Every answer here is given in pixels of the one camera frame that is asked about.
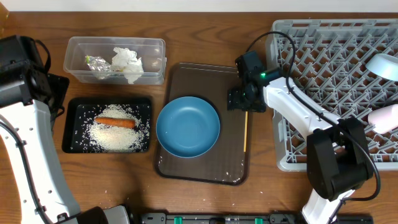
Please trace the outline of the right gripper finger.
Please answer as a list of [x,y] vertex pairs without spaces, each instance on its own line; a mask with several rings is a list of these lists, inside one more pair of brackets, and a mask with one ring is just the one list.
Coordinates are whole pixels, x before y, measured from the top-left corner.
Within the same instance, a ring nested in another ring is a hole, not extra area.
[[267,105],[261,101],[261,100],[256,100],[253,102],[249,102],[246,111],[250,112],[256,112],[256,113],[264,113],[266,111]]
[[227,110],[246,110],[244,100],[242,99],[242,91],[239,87],[228,90]]

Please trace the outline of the white pink cup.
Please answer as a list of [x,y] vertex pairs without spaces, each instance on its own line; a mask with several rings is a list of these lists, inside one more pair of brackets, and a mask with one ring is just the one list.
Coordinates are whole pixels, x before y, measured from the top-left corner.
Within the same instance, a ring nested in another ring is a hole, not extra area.
[[368,115],[368,123],[373,131],[385,134],[397,127],[397,104],[372,111]]

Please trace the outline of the pile of white rice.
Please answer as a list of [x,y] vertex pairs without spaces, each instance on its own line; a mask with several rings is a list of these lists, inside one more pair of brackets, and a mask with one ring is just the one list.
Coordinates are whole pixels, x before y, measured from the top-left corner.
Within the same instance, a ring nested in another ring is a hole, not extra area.
[[[151,107],[148,104],[132,105],[80,105],[73,116],[75,122],[70,153],[131,153],[146,152],[150,142]],[[98,122],[98,118],[134,121],[133,128],[118,127]]]

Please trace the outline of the light blue bowl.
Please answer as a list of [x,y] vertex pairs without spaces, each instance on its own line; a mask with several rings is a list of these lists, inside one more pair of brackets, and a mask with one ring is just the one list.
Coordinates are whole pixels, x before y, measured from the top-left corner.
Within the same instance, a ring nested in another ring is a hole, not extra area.
[[397,81],[397,58],[388,54],[376,54],[366,64],[373,74],[387,80]]

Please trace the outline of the white tissue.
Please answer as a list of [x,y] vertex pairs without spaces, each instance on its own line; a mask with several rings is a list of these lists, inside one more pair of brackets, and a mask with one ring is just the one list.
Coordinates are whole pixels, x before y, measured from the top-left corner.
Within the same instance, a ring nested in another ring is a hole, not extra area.
[[129,84],[133,84],[144,74],[141,58],[137,58],[137,53],[127,48],[115,47],[116,55],[112,58],[111,70],[122,72]]

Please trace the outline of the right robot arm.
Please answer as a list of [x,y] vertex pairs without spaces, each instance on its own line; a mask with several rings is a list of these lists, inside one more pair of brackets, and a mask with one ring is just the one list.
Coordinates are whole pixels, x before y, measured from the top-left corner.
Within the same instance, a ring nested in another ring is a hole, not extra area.
[[333,223],[344,200],[374,173],[362,123],[325,111],[287,72],[268,70],[255,51],[235,60],[241,84],[228,91],[227,109],[279,112],[305,138],[313,187],[301,214],[306,223]]

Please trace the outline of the wooden chopstick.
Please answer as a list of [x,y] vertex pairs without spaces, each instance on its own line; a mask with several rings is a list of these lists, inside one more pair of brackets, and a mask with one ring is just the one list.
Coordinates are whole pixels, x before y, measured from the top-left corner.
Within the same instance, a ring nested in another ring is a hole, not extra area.
[[245,122],[244,122],[244,147],[243,152],[246,153],[247,149],[247,139],[248,139],[248,112],[245,112]]

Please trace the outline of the dark blue plate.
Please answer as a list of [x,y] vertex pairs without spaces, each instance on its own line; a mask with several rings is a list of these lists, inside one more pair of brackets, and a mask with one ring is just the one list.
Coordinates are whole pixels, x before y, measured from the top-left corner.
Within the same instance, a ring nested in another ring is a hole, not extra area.
[[217,142],[221,123],[207,101],[183,96],[164,106],[156,122],[160,145],[171,155],[194,158],[208,152]]

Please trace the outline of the orange carrot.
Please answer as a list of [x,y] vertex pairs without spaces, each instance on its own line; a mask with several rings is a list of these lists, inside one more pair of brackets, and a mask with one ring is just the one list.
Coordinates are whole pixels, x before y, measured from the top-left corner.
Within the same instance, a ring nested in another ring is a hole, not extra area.
[[105,124],[108,126],[116,126],[116,127],[128,128],[128,129],[132,129],[136,125],[136,122],[133,119],[98,117],[98,118],[95,118],[95,121],[97,123]]

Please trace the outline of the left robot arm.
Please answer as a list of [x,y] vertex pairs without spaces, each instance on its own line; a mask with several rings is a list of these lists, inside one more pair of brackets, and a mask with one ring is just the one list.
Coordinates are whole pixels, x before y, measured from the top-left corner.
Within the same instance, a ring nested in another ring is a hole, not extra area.
[[53,141],[64,113],[69,79],[49,72],[42,42],[13,35],[1,39],[1,137],[21,200],[22,223],[129,223],[123,205],[80,210],[68,188]]

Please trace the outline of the yellow foil snack wrapper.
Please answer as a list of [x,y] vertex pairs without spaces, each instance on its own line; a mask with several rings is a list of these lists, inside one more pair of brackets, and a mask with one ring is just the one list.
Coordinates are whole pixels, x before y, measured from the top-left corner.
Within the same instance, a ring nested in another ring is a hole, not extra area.
[[104,58],[99,56],[85,57],[85,62],[89,69],[93,72],[93,76],[99,80],[104,80],[110,76],[111,64],[108,63]]

